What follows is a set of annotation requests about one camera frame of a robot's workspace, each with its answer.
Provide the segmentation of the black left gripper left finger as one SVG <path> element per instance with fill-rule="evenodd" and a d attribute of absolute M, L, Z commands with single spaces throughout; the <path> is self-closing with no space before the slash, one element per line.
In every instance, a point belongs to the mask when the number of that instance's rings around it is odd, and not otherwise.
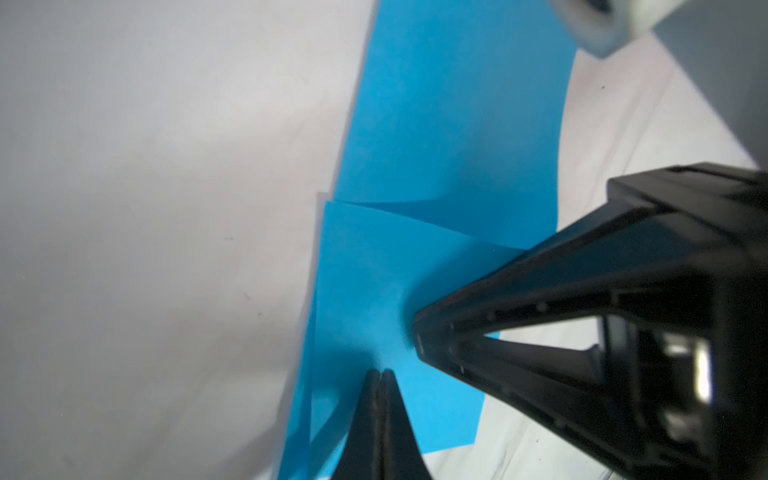
<path fill-rule="evenodd" d="M 331 478 L 374 480 L 382 476 L 382 374 L 370 370 L 364 379 L 341 458 Z"/>

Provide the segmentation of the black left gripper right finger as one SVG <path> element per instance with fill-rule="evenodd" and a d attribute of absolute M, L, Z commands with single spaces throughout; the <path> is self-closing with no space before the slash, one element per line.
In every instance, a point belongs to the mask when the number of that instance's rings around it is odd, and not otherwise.
<path fill-rule="evenodd" d="M 432 476 L 421 455 L 395 373 L 391 369 L 382 373 L 380 404 L 381 479 L 431 480 Z"/>

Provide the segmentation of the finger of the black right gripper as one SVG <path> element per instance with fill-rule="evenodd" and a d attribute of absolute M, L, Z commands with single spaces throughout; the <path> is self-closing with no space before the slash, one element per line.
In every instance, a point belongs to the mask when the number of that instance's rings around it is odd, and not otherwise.
<path fill-rule="evenodd" d="M 707 462 L 632 413 L 596 344 L 573 350 L 505 342 L 416 339 L 426 364 L 523 413 L 627 479 L 711 479 Z"/>

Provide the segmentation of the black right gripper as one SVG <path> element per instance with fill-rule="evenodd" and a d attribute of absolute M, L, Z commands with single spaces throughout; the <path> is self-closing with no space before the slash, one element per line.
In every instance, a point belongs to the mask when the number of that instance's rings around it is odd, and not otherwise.
<path fill-rule="evenodd" d="M 607 203 L 420 310 L 418 353 L 598 313 L 596 456 L 633 479 L 767 475 L 767 177 L 712 164 L 613 178 Z"/>

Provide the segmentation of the blue square paper sheet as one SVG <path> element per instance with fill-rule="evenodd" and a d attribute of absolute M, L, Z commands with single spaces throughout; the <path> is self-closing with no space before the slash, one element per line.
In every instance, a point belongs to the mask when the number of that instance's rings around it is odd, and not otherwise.
<path fill-rule="evenodd" d="M 545 1 L 382 1 L 332 198 L 278 475 L 339 461 L 363 378 L 395 372 L 421 450 L 484 395 L 423 363 L 415 313 L 553 234 L 576 48 Z"/>

